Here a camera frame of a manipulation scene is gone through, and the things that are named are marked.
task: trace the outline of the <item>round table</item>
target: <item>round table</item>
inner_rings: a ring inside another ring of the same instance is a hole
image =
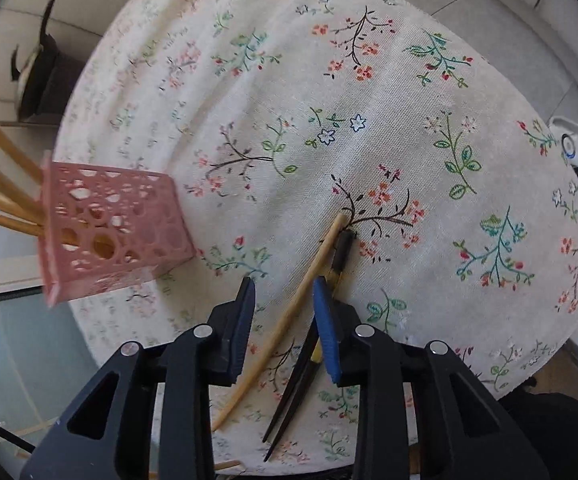
[[[358,241],[338,298],[397,341],[446,341],[501,397],[578,321],[578,180],[561,151],[507,79],[404,0],[131,0],[54,159],[169,174],[197,257],[71,307],[101,364],[204,322],[250,276],[246,369],[343,209]],[[262,462],[311,317],[307,303],[214,434],[217,461],[266,475],[353,461],[358,388],[322,369]],[[228,396],[213,388],[211,409]],[[414,441],[410,389],[404,402]]]

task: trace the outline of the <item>floral tablecloth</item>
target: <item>floral tablecloth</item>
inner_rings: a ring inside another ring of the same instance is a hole
[[[578,321],[578,180],[559,139],[403,0],[131,0],[73,92],[54,158],[170,174],[197,248],[154,282],[71,303],[100,364],[126,340],[203,322],[243,276],[258,292],[254,361],[341,209],[358,242],[338,296],[397,341],[447,341],[496,397]],[[269,475],[352,462],[358,388],[324,370],[262,462],[311,317],[305,305],[214,434],[217,461]],[[228,395],[213,389],[212,409]]]

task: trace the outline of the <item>blue gripper pad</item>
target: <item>blue gripper pad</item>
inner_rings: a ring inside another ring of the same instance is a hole
[[[236,305],[240,306],[240,312],[231,338],[231,356],[229,363],[229,377],[233,383],[242,373],[245,363],[246,343],[248,342],[253,310],[256,307],[256,285],[251,278],[244,278],[238,291]]]
[[[325,359],[325,367],[334,383],[340,381],[342,370],[340,368],[340,353],[338,338],[332,316],[333,297],[323,276],[317,277],[313,282],[313,310],[316,315],[320,344]]]

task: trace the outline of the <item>silver screw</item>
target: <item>silver screw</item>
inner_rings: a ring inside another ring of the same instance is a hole
[[[358,325],[355,327],[355,333],[360,337],[371,337],[375,334],[375,329],[371,325]]]
[[[211,325],[198,325],[194,328],[194,335],[197,338],[208,337],[213,333],[213,328]]]
[[[432,341],[429,350],[436,355],[444,355],[449,351],[449,347],[444,341]]]
[[[120,353],[128,357],[131,355],[136,355],[138,350],[140,350],[140,346],[135,341],[129,341],[128,343],[122,345],[122,348],[120,348]]]

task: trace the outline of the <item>pink container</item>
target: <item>pink container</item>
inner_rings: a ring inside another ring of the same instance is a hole
[[[49,162],[41,200],[49,306],[152,280],[194,256],[166,174]]]

